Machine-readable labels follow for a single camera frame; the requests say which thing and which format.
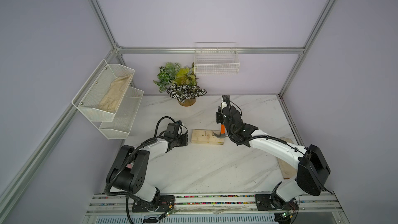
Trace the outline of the orange black claw hammer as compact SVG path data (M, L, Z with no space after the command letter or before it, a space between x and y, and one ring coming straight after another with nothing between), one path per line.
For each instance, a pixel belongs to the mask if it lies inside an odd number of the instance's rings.
M224 124L221 125L220 131L213 131L213 135L218 139L224 139L226 137L226 129Z

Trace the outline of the pale wooden block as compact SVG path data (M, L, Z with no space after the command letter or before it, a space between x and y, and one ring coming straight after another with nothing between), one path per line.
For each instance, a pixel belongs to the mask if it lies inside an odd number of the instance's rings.
M192 131L191 143L203 145L223 145L224 138L221 137L220 131L194 129Z

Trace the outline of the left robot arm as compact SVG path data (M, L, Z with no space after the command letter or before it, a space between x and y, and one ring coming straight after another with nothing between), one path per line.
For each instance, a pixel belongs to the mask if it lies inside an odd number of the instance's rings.
M161 204L160 190L146 182L149 161L188 145L188 129L181 120L162 117L155 127L154 136L137 147L124 145L120 148L106 177L103 194L125 196L145 209L154 211Z

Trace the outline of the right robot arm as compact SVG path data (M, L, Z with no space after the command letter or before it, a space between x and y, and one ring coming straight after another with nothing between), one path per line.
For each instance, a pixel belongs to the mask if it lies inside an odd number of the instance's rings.
M223 95L216 112L216 123L224 125L229 139L237 146L265 151L296 170L295 176L278 183L267 195L265 202L269 208L282 210L303 194L321 195L331 169L319 147L288 143L243 122L241 117L240 108L231 102L229 95Z

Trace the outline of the potted artificial plant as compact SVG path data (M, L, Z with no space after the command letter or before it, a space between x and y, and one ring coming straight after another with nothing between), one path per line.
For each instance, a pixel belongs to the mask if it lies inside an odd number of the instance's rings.
M207 94L205 89L198 86L193 63L191 66L182 66L178 62L167 62L165 66L159 67L157 80L153 83L160 93L167 93L181 106L191 106L198 97Z

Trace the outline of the beige glove in shelf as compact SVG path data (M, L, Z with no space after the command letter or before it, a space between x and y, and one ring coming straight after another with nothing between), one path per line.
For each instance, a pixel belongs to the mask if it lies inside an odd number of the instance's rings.
M100 101L98 108L102 111L109 113L115 113L122 101L123 95L133 78L133 75L127 75L122 77L117 77L111 84L105 94L105 96Z

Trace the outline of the white two-tier mesh shelf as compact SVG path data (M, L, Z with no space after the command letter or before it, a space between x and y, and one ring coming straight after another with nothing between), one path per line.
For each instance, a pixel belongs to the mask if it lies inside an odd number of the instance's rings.
M103 60L72 105L108 140L126 139L144 92L132 86L135 70Z

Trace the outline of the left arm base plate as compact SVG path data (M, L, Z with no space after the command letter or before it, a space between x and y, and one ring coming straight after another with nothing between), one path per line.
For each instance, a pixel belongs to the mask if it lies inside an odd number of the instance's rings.
M148 202L139 200L133 203L131 208L134 213L150 213L150 212L166 212L171 210L175 204L175 196L172 195L160 195L155 197L153 201Z

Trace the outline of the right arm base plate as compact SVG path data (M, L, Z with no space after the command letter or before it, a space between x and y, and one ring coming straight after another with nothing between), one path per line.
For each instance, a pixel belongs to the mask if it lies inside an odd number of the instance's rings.
M286 202L273 194L256 194L255 202L259 211L296 211L298 208L295 198Z

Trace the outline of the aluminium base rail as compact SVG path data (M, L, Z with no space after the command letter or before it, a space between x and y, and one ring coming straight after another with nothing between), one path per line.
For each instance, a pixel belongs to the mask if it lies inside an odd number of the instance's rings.
M137 207L124 197L95 195L84 224L348 224L336 196L302 195L284 210L267 210L261 193L174 194L156 212L126 213Z

